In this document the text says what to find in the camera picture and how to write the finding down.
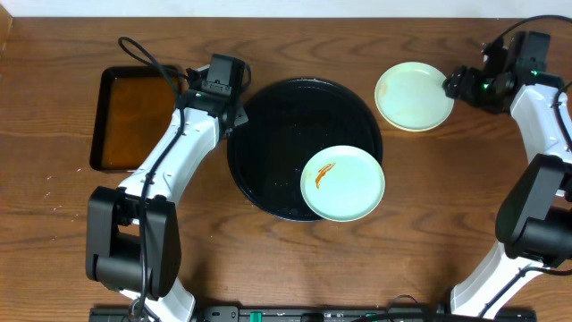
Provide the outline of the light green plate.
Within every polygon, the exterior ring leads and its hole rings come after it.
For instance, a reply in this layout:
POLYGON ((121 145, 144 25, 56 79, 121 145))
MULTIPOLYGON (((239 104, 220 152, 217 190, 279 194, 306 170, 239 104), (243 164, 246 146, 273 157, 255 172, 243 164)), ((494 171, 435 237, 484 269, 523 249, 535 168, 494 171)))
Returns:
POLYGON ((442 88, 445 80, 445 75, 430 64, 396 64, 376 83, 376 107, 396 128, 429 131, 446 121, 454 107, 454 100, 442 88))
POLYGON ((386 180, 379 162, 352 146, 333 146, 313 155, 299 184, 303 200, 318 216, 334 222, 361 219, 380 204, 386 180))

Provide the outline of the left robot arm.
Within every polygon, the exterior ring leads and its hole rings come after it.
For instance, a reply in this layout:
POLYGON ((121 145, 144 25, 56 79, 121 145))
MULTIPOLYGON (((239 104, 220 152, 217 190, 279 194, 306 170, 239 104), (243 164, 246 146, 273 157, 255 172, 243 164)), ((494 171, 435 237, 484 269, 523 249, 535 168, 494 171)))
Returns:
POLYGON ((189 321, 195 298, 178 278, 176 210, 201 161, 248 118, 240 100, 251 82, 238 58, 213 55, 174 104, 148 157, 115 188, 88 200, 86 275, 131 300, 128 321, 189 321))

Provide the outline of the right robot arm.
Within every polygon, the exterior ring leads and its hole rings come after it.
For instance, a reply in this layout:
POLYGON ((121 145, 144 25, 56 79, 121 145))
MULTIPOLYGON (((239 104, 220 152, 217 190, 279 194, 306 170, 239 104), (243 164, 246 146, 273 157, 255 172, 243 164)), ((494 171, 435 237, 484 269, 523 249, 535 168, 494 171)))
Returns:
POLYGON ((485 66, 461 65, 442 87, 447 97, 491 114, 508 114, 525 146, 528 166, 501 203, 496 242, 463 282, 450 292, 447 314, 493 320, 523 286, 539 275, 567 275, 571 258, 569 85, 546 71, 551 37, 518 31, 505 44, 484 47, 485 66))

